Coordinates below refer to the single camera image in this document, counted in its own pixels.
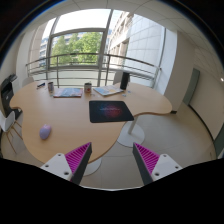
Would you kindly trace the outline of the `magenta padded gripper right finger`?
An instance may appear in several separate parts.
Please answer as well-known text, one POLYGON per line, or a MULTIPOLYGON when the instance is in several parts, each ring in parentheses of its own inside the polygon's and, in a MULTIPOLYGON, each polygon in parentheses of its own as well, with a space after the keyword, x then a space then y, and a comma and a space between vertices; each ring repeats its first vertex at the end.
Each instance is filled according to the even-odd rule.
POLYGON ((137 143, 133 144, 133 155, 145 185, 182 169, 168 154, 159 155, 137 143))

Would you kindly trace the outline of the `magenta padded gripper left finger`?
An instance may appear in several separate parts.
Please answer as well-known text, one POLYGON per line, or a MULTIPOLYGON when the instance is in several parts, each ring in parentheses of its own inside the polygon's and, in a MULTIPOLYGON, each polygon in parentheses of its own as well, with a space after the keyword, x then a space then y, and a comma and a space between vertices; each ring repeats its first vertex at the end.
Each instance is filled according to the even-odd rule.
POLYGON ((79 185, 89 158, 92 154, 92 144, 86 143, 67 154, 57 153, 41 168, 76 185, 79 185))

